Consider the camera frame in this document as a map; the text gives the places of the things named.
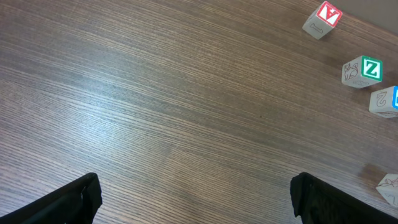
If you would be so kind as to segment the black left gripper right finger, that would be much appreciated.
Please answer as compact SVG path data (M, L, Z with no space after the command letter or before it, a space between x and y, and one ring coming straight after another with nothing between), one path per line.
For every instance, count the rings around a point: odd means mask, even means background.
M397 224L397 218L307 172L292 178L290 196L303 224Z

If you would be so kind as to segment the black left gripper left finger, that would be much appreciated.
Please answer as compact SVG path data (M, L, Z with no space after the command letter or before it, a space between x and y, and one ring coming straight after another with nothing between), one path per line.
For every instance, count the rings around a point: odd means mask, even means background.
M1 223L91 224L102 203L99 178L91 172L1 217Z

